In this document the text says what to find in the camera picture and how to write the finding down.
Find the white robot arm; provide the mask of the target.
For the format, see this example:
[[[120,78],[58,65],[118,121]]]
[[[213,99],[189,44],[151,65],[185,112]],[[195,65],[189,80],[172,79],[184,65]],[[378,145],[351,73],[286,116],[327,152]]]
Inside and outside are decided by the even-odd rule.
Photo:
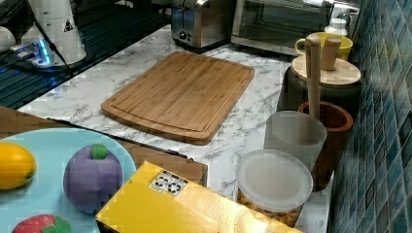
[[[18,41],[13,17],[28,17],[32,25]],[[1,0],[1,51],[40,68],[77,64],[86,58],[70,0]]]

